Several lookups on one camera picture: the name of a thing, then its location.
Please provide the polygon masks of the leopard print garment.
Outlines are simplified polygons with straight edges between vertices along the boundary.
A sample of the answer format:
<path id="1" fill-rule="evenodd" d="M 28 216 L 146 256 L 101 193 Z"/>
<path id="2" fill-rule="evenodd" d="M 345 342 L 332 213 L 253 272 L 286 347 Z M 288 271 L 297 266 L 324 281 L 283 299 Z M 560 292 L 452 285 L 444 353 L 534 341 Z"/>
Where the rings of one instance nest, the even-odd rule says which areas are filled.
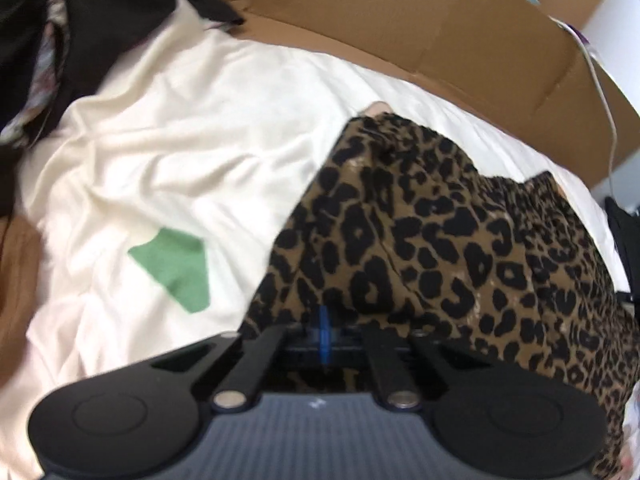
<path id="1" fill-rule="evenodd" d="M 639 327 L 548 172 L 486 177 L 457 144 L 395 114 L 352 118 L 272 245 L 241 325 L 424 330 L 594 396 L 608 419 L 593 473 L 623 470 Z"/>

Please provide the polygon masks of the black clothes pile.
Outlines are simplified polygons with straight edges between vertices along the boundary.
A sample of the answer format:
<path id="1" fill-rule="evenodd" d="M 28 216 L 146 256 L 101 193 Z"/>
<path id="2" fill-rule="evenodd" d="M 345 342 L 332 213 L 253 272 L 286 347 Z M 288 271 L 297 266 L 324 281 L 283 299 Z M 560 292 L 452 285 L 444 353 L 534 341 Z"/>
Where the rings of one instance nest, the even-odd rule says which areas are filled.
<path id="1" fill-rule="evenodd" d="M 74 101 L 95 94 L 121 55 L 178 0 L 1 0 L 1 213 L 13 209 L 17 164 Z M 223 29 L 244 20 L 227 1 L 186 0 Z"/>

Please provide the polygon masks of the cream cartoon print bedsheet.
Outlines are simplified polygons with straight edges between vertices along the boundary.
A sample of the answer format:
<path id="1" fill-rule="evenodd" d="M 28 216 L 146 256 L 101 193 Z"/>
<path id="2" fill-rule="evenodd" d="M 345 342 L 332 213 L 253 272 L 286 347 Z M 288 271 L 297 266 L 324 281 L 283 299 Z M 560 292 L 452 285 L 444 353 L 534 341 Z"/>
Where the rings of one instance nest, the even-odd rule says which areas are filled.
<path id="1" fill-rule="evenodd" d="M 605 215 L 568 170 L 408 81 L 236 39 L 186 0 L 73 103 L 18 172 L 43 257 L 26 354 L 1 390 L 1 474 L 35 479 L 27 419 L 49 391 L 234 330 L 271 244 L 345 122 L 375 101 L 457 142 L 488 176 L 550 171 L 628 281 Z"/>

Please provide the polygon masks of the black bag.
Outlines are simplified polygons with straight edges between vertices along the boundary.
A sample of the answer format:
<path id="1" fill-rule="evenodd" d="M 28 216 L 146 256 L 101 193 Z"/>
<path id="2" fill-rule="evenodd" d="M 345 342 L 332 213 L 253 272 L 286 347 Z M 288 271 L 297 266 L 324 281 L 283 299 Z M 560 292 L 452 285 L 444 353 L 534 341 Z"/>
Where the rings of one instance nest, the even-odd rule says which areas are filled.
<path id="1" fill-rule="evenodd" d="M 628 214 L 617 205 L 613 197 L 604 201 L 608 217 L 608 226 L 614 236 L 614 242 L 620 260 L 622 260 L 629 287 L 634 295 L 639 293 L 640 281 L 640 226 L 639 217 Z"/>

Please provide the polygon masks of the brown cardboard sheet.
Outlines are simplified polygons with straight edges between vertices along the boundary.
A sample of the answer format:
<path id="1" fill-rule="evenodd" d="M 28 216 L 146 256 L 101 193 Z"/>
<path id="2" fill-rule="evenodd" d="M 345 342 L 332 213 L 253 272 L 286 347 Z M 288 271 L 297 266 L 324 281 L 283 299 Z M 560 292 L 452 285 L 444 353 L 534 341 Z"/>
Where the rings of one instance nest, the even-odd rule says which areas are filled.
<path id="1" fill-rule="evenodd" d="M 576 39 L 526 0 L 228 0 L 246 39 L 332 54 L 454 102 L 595 185 L 639 116 Z"/>

